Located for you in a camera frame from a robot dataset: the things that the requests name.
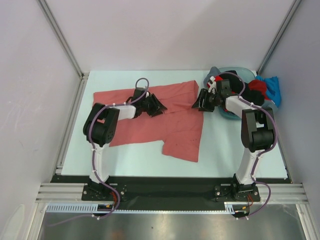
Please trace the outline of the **pink t shirt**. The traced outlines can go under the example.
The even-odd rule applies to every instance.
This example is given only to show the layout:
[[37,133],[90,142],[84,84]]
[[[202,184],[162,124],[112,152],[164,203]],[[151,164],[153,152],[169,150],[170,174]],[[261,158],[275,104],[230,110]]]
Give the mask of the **pink t shirt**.
[[198,97],[197,82],[152,86],[148,90],[167,109],[154,117],[143,112],[137,118],[120,120],[110,146],[163,141],[163,155],[198,162],[204,115],[192,107]]

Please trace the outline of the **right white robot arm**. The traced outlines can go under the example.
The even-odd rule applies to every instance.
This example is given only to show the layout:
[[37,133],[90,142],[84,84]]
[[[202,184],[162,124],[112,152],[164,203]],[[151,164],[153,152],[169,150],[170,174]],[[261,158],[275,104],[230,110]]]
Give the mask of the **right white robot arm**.
[[256,168],[261,156],[277,144],[278,131],[271,107],[261,107],[232,93],[229,80],[213,81],[211,86],[200,90],[192,105],[202,112],[213,112],[224,107],[241,119],[241,142],[244,152],[240,167],[233,177],[231,196],[242,201],[254,190]]

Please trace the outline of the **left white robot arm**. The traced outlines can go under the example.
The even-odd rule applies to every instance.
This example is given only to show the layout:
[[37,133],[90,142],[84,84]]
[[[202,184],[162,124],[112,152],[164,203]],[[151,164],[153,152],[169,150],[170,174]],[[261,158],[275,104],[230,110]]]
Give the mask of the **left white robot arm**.
[[136,87],[133,96],[123,103],[94,103],[83,126],[83,134],[92,146],[92,172],[88,187],[100,200],[110,196],[111,188],[105,184],[110,177],[107,164],[103,161],[103,152],[112,142],[120,120],[139,117],[146,112],[150,117],[163,114],[167,110],[155,94],[145,88]]

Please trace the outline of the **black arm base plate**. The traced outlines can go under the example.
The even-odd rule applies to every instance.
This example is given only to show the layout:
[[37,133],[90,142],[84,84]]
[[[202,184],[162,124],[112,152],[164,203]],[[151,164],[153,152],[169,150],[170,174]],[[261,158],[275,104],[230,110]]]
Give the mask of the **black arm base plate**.
[[209,210],[218,203],[236,202],[243,205],[261,203],[256,194],[258,186],[251,192],[233,193],[234,178],[192,177],[128,177],[112,176],[109,186],[102,192],[91,189],[88,176],[54,175],[51,183],[86,184],[89,196],[98,204],[109,203],[125,209],[142,208],[161,210]]

